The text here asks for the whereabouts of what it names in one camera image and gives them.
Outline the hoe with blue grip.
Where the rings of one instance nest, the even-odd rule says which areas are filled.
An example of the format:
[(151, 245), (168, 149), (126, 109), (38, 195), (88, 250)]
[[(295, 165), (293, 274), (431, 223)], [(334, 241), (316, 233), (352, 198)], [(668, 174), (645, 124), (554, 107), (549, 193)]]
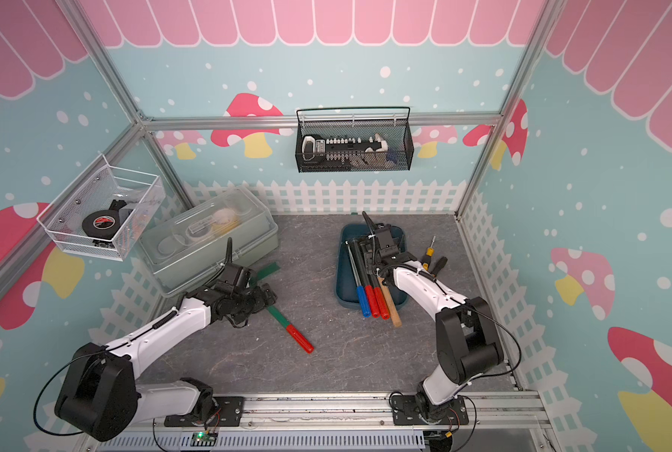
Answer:
[(350, 241), (346, 241), (345, 246), (346, 246), (346, 249), (347, 249), (347, 252), (348, 252), (351, 269), (352, 269), (354, 279), (355, 279), (358, 302), (360, 303), (360, 310), (361, 310), (362, 316), (364, 316), (364, 318), (369, 318), (372, 314), (371, 313), (371, 308), (370, 308), (370, 305), (369, 305), (369, 301), (368, 301), (364, 286), (363, 286), (363, 284), (360, 280), (360, 274), (358, 273), (358, 267), (357, 267), (357, 264), (356, 264), (356, 259), (355, 259), (355, 256), (354, 256), (354, 252), (352, 250), (352, 243)]

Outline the teal plastic storage box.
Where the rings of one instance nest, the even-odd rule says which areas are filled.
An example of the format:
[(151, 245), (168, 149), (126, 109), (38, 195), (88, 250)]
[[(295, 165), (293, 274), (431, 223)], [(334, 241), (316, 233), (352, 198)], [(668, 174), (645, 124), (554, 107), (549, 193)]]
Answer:
[[(392, 228), (392, 241), (397, 245), (400, 252), (405, 252), (407, 244), (405, 244), (405, 232), (398, 226), (389, 225)], [(338, 303), (347, 309), (356, 310), (361, 313), (361, 302), (358, 296), (358, 288), (353, 274), (353, 267), (351, 265), (351, 258), (347, 242), (352, 239), (355, 243), (360, 245), (361, 250), (361, 268), (363, 273), (360, 273), (360, 282), (365, 286), (367, 283), (371, 284), (371, 288), (377, 288), (379, 282), (375, 275), (375, 261), (373, 261), (373, 239), (368, 237), (370, 233), (369, 227), (362, 223), (350, 223), (341, 229), (341, 243), (339, 248), (339, 256), (337, 263), (337, 280), (335, 294)], [(389, 286), (390, 295), (392, 296), (395, 308), (400, 310), (407, 304), (408, 295), (398, 288)]]

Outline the green handle hoe red grip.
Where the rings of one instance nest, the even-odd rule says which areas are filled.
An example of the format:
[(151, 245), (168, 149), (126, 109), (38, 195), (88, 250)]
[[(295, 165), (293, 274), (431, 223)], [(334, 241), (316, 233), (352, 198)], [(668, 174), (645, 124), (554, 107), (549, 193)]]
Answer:
[[(253, 277), (253, 284), (256, 284), (260, 282), (260, 280), (265, 279), (266, 277), (270, 276), (271, 274), (277, 272), (279, 270), (279, 265), (276, 262), (270, 263), (263, 267), (262, 269), (259, 269), (256, 271), (255, 276)], [(282, 312), (275, 307), (274, 303), (271, 303), (266, 307), (267, 312), (279, 322), (279, 325), (287, 331), (287, 333), (296, 341), (296, 343), (305, 350), (308, 354), (311, 354), (314, 352), (314, 346), (309, 342), (309, 340), (302, 334), (294, 325), (286, 318), (286, 316), (283, 316)]]

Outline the wooden handle hoe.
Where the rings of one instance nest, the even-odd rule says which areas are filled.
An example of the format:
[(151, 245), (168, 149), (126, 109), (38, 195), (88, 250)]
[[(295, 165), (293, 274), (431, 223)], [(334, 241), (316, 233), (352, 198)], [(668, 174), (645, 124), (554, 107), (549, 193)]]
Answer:
[(378, 276), (377, 276), (377, 279), (380, 282), (380, 285), (381, 285), (381, 288), (382, 288), (382, 291), (383, 291), (383, 294), (384, 294), (384, 298), (386, 300), (386, 305), (387, 305), (387, 307), (390, 311), (390, 319), (387, 319), (387, 320), (390, 320), (394, 327), (400, 328), (402, 326), (402, 320), (401, 320), (401, 318), (398, 314), (398, 310), (395, 307), (394, 301), (392, 299), (392, 294), (390, 293), (390, 290), (386, 287), (386, 284), (384, 283), (384, 280), (382, 278), (378, 277)]

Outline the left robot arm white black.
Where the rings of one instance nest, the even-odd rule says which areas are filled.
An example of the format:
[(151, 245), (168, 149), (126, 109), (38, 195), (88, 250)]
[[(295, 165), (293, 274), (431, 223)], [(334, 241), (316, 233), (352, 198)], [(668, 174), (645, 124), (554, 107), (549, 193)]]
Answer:
[(55, 415), (100, 442), (159, 417), (176, 416), (205, 428), (213, 425), (220, 405), (209, 384), (187, 377), (157, 384), (138, 380), (190, 335), (220, 320), (243, 328), (251, 316), (274, 305), (275, 292), (268, 284), (254, 282), (251, 273), (226, 264), (140, 329), (103, 346), (89, 343), (79, 348), (65, 369)]

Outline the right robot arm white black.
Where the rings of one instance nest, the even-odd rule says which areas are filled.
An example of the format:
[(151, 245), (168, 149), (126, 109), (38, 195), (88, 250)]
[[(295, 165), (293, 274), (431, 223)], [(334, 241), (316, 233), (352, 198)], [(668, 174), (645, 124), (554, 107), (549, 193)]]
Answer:
[(363, 216), (376, 275), (406, 293), (435, 322), (439, 364), (420, 383), (415, 402), (425, 422), (437, 423), (450, 412), (460, 390), (503, 362), (500, 324), (486, 301), (442, 284), (413, 254), (401, 250), (388, 224)]

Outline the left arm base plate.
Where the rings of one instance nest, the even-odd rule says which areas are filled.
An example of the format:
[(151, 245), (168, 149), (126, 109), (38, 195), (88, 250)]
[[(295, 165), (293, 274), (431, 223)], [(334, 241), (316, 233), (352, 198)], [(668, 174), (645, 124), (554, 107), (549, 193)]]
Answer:
[(214, 429), (218, 427), (239, 427), (244, 411), (243, 397), (209, 397), (196, 402), (188, 414), (166, 417), (167, 428), (193, 427)]

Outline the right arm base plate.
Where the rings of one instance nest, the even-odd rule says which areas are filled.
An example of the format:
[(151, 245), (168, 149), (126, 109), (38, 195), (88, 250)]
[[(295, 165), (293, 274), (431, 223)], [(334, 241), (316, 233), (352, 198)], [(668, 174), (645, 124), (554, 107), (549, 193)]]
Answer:
[(469, 425), (465, 399), (457, 397), (441, 405), (432, 404), (425, 395), (404, 395), (393, 392), (388, 397), (392, 421), (396, 426), (452, 426)]

